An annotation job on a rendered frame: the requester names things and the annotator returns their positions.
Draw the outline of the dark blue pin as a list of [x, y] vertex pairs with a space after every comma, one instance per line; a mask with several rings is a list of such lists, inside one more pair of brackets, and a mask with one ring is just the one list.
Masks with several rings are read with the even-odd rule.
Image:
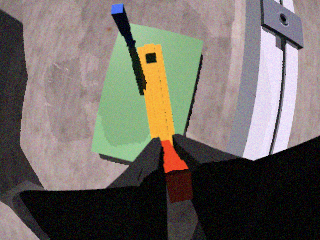
[[121, 36], [127, 41], [127, 47], [135, 48], [135, 41], [132, 39], [131, 27], [129, 27], [127, 13], [125, 13], [124, 9], [123, 4], [112, 5], [111, 16], [113, 17], [113, 20], [116, 21], [116, 27], [119, 28]]

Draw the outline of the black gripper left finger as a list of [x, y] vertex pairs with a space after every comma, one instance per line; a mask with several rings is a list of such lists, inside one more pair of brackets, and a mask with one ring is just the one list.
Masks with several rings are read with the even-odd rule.
[[153, 137], [107, 188], [28, 189], [13, 196], [13, 208], [40, 240], [168, 240], [163, 164]]

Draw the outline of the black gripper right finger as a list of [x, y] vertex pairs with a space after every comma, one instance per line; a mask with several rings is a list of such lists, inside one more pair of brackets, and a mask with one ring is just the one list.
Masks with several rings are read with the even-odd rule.
[[192, 204], [207, 240], [249, 240], [277, 188], [320, 167], [320, 136], [261, 159], [208, 147], [181, 135], [172, 145], [192, 176]]

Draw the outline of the green tray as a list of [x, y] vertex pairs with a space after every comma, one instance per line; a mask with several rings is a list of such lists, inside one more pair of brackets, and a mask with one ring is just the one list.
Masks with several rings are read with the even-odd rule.
[[183, 136], [199, 73], [197, 67], [203, 40], [145, 25], [131, 23], [129, 27], [135, 48], [127, 47], [127, 41], [117, 33], [101, 93], [91, 151], [133, 163], [151, 141], [137, 47], [160, 44], [173, 132]]

